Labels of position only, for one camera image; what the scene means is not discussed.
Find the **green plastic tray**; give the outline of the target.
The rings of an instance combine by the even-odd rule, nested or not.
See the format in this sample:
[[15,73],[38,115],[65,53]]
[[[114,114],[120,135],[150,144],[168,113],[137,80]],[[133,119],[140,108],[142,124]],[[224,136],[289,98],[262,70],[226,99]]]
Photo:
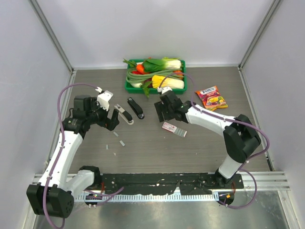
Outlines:
[[[143,61],[145,59],[130,59],[130,60],[123,60],[124,63],[127,64],[127,69],[129,68],[133,68],[138,65],[138,64],[142,64]],[[184,60],[181,60],[179,59],[182,63],[182,66],[180,69],[182,69],[182,71],[174,71],[175,73],[182,73],[182,75],[184,73],[186,73],[186,64],[185,64],[185,61]],[[165,81],[166,78],[169,78],[170,75],[168,76],[165,76],[165,78],[163,79],[163,81],[161,82],[160,84],[160,87],[162,85],[162,83]],[[184,81],[184,88],[183,89],[173,89],[173,91],[176,93],[176,94],[183,94],[186,90],[187,90],[187,80],[186,80],[186,77],[183,75],[183,81]],[[152,78],[150,79],[147,79],[145,80],[144,82],[142,83],[128,83],[125,81],[125,90],[131,94],[144,94],[146,95],[147,97],[149,97],[151,94],[157,94],[157,89],[153,88],[152,86]]]

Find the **toy green long beans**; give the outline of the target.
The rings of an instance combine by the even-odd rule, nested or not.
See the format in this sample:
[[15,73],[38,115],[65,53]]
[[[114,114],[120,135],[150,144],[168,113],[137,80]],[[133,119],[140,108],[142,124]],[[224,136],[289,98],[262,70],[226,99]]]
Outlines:
[[162,70],[162,71],[157,71],[153,73],[147,73],[147,74],[135,74],[133,72],[136,71],[136,68],[129,68],[127,69],[126,73],[126,82],[132,84],[132,83],[142,83],[147,79],[152,78],[154,75],[159,75],[159,76],[168,76],[170,78],[177,78],[177,79],[183,79],[182,73],[175,73],[174,71],[182,71],[182,69],[173,69],[173,70]]

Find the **black deli stapler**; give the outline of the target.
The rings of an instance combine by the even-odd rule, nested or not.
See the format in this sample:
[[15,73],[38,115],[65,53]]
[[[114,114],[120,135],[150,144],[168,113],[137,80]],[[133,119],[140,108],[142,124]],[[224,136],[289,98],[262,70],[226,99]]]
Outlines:
[[139,119],[144,119],[144,113],[142,108],[131,97],[127,99],[127,103]]

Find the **red white staple box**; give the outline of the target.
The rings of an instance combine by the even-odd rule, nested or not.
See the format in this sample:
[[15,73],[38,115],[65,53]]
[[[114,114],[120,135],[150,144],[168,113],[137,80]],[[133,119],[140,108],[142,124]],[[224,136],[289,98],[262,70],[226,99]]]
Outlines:
[[168,122],[164,122],[163,125],[162,125],[162,129],[166,130],[166,131],[169,131],[175,135],[178,135],[180,137],[185,137],[186,134],[187,134],[187,131],[186,130],[183,130],[181,128],[178,128]]

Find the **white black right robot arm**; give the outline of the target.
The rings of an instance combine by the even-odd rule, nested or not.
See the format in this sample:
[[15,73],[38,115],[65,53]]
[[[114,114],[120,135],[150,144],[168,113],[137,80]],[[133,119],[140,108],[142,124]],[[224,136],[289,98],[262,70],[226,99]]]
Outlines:
[[243,114],[220,115],[192,101],[182,102],[171,90],[161,94],[154,107],[160,122],[175,119],[198,125],[224,139],[227,156],[215,172],[215,182],[220,188],[231,185],[233,176],[261,144],[257,128]]

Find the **toy bok choy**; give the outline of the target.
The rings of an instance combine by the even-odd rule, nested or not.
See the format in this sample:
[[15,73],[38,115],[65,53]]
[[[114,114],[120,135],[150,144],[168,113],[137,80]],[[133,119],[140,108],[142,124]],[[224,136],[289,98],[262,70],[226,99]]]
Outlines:
[[180,69],[182,63],[175,58],[145,59],[142,63],[146,72],[157,72],[170,69]]

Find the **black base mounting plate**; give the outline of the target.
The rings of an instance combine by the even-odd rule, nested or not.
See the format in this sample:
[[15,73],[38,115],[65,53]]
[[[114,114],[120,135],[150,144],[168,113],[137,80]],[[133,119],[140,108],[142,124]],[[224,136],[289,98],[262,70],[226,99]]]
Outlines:
[[240,174],[231,179],[220,178],[213,173],[129,173],[103,174],[105,193],[113,193],[120,188],[122,195],[171,195],[178,188],[181,195],[211,194],[213,189],[243,189]]

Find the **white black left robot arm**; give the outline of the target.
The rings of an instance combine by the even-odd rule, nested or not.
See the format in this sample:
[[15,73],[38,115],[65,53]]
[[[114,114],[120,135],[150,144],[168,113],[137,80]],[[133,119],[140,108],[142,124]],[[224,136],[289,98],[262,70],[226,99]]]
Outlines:
[[28,200],[36,215],[48,214],[66,219],[72,212],[74,199],[85,189],[97,190],[102,183],[100,170],[82,166],[77,175],[67,180],[72,161],[92,125],[112,131],[118,124],[118,110],[108,118],[109,101],[113,94],[102,92],[96,97],[78,95],[74,98],[69,116],[62,122],[63,130],[49,165],[38,184],[29,185]]

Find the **aluminium frame rail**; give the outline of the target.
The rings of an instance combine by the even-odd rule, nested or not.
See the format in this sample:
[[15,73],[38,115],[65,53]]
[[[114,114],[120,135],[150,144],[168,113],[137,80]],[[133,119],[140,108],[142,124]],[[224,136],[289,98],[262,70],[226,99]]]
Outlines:
[[[200,195],[181,195],[180,190],[177,188],[171,195],[122,195],[120,192],[123,188],[107,194],[104,190],[104,184],[101,183],[98,187],[89,187],[81,192],[74,201],[84,200],[86,202],[98,202],[110,199],[115,202],[152,202],[152,201],[221,201],[223,203],[229,204],[233,201],[234,195],[238,191],[278,191],[278,190],[288,190],[289,185],[286,180],[285,175],[282,172],[240,172],[237,173],[242,176],[244,183],[243,189],[213,189],[211,194],[200,194]],[[67,180],[70,181],[76,175],[68,175]]]

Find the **toy yellow napa cabbage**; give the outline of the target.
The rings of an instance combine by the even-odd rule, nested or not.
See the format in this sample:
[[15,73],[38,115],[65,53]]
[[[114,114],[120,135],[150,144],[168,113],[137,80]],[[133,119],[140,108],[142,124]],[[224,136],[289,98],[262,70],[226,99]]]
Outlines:
[[[154,75],[152,77],[152,87],[158,88],[160,87],[161,82],[165,77],[160,75]],[[162,83],[161,87],[171,87],[172,89],[183,89],[184,88],[184,81],[181,79],[175,78],[166,78],[165,81]]]

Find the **toy orange carrot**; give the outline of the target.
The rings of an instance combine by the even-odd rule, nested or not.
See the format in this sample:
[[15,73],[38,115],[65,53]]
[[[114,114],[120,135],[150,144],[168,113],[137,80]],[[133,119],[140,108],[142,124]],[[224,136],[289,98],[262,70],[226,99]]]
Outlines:
[[145,69],[144,69],[144,67],[143,67],[142,64],[138,64],[138,65],[136,66],[136,70],[137,70],[138,72],[140,72],[141,74],[145,74]]

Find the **Fox's candy bag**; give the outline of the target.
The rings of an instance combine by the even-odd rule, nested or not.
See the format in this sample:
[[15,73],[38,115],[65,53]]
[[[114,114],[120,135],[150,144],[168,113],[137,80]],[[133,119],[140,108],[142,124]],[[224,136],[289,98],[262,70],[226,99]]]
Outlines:
[[204,108],[209,111],[228,107],[226,100],[221,96],[216,85],[204,90],[195,91],[195,93],[202,101]]

